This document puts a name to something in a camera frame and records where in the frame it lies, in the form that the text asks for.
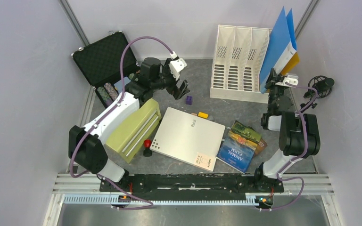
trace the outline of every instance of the white wall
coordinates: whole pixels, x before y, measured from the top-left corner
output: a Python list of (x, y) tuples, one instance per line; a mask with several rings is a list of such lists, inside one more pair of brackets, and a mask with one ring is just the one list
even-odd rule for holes
[[(298, 39), (299, 83), (335, 79), (317, 101), (321, 149), (316, 160), (331, 178), (348, 226), (362, 225), (362, 1), (322, 0)], [(294, 90), (299, 103), (305, 90)]]
[(0, 226), (43, 222), (88, 83), (57, 0), (0, 0)]
[[(293, 8), (295, 26), (310, 0), (68, 0), (90, 43), (122, 30), (128, 40), (154, 36), (183, 58), (213, 58), (219, 24), (272, 28), (283, 6)], [(132, 50), (145, 57), (167, 58), (152, 40)]]

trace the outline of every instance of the purple cube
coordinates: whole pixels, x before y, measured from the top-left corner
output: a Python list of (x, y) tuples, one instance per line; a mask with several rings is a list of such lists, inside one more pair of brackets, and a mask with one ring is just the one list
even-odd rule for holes
[(187, 99), (185, 100), (185, 103), (188, 104), (188, 105), (192, 105), (192, 97), (187, 96)]

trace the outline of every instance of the brown book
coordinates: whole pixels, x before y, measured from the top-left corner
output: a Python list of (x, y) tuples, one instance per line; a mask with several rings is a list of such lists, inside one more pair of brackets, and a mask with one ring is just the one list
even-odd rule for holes
[(260, 142), (257, 144), (255, 154), (253, 154), (253, 157), (257, 156), (267, 147), (267, 143), (263, 140), (263, 137), (260, 139)]

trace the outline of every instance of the red joystick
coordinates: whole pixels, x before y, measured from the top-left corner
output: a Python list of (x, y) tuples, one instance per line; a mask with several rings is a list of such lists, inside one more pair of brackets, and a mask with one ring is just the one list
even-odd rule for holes
[(145, 140), (145, 141), (144, 141), (144, 146), (145, 146), (144, 156), (145, 156), (145, 157), (150, 157), (150, 156), (152, 156), (152, 151), (149, 149), (151, 144), (152, 144), (152, 141), (151, 141), (151, 140)]

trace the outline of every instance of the case lid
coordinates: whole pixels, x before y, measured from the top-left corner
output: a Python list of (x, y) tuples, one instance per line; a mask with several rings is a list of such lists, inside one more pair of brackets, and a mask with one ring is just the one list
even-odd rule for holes
[[(73, 60), (92, 86), (115, 83), (120, 80), (120, 58), (127, 45), (124, 33), (115, 32), (74, 52)], [(124, 57), (125, 76), (137, 71), (136, 63), (134, 53), (129, 48)]]

